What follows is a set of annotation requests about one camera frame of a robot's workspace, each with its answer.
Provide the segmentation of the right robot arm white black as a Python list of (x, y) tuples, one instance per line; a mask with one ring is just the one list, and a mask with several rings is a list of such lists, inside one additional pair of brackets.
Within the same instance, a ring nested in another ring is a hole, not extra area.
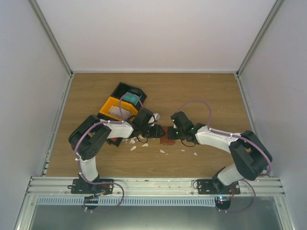
[(174, 113), (171, 120), (174, 125), (168, 128), (169, 139), (212, 146), (231, 154), (234, 164), (212, 177), (213, 190), (218, 194), (225, 193), (234, 182), (254, 181), (264, 170), (271, 169), (272, 156), (252, 131), (229, 133), (201, 123), (194, 125), (182, 111)]

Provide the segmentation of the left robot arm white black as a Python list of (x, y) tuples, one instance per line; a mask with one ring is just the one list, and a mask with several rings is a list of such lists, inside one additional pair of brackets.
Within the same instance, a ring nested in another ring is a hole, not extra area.
[(161, 138), (165, 131), (156, 122), (159, 114), (142, 108), (131, 119), (124, 121), (103, 120), (95, 115), (87, 117), (69, 136), (68, 142), (74, 151), (83, 179), (82, 188), (89, 194), (99, 188), (95, 157), (103, 144), (112, 138)]

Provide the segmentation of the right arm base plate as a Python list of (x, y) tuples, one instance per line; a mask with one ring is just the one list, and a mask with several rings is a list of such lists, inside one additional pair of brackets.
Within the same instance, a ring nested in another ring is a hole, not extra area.
[(192, 187), (197, 189), (199, 195), (238, 195), (241, 193), (238, 182), (223, 185), (213, 179), (197, 179), (192, 182)]

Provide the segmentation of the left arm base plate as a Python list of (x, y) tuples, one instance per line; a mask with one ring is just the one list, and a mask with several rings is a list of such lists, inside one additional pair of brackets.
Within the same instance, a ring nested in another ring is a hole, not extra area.
[(73, 179), (72, 184), (68, 185), (67, 188), (70, 189), (72, 194), (111, 194), (113, 192), (113, 179), (100, 179), (96, 178), (94, 183), (90, 184), (82, 178)]

